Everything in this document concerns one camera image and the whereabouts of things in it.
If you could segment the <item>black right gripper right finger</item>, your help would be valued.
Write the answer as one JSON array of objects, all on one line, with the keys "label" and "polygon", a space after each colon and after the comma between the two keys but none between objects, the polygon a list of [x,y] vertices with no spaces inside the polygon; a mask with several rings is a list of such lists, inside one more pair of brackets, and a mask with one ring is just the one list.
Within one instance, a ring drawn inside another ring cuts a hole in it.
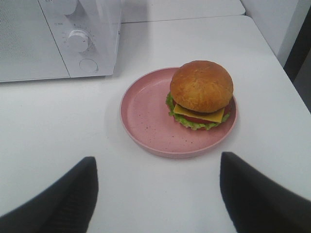
[{"label": "black right gripper right finger", "polygon": [[223,152],[220,191],[239,233],[309,233],[311,202],[232,152]]}]

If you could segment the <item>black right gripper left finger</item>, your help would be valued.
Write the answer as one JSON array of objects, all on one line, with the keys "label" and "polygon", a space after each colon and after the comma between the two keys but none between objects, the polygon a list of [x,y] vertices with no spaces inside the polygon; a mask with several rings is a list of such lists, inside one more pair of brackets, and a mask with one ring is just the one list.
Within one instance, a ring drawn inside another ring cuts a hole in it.
[{"label": "black right gripper left finger", "polygon": [[1,216],[2,233],[85,233],[99,191],[97,164],[85,157],[25,204]]}]

